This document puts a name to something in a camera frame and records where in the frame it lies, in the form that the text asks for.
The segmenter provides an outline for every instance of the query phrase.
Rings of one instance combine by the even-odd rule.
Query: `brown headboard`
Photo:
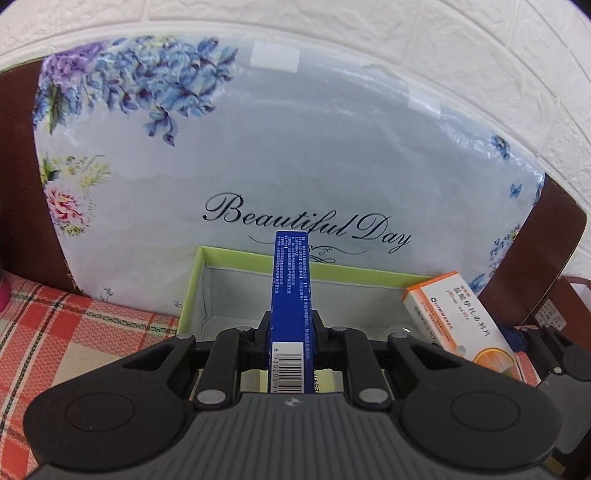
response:
[[[0,74],[0,261],[6,270],[74,291],[39,179],[31,113],[41,62]],[[480,300],[501,323],[525,321],[576,248],[587,217],[546,177],[532,210]]]

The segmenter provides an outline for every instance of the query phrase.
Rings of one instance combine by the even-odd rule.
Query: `white brick wall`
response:
[[[0,70],[212,22],[373,56],[521,141],[591,214],[591,21],[567,0],[16,0],[0,15]],[[567,270],[591,277],[591,226]]]

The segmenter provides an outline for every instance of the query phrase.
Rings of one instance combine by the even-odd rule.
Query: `checkered blanket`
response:
[[[41,392],[176,333],[178,319],[70,295],[7,274],[0,313],[0,479],[37,466],[22,418]]]

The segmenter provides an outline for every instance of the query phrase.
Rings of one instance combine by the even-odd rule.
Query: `white label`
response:
[[[304,392],[304,343],[273,342],[270,393]]]
[[[542,327],[554,327],[558,331],[566,327],[566,320],[550,299],[546,300],[535,314],[535,319]]]
[[[257,41],[252,46],[251,67],[296,73],[300,50],[277,43]]]

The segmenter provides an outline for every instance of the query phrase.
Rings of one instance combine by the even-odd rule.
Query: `orange and white medicine box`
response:
[[[502,373],[515,355],[458,272],[409,287],[402,297],[419,331],[457,356]]]

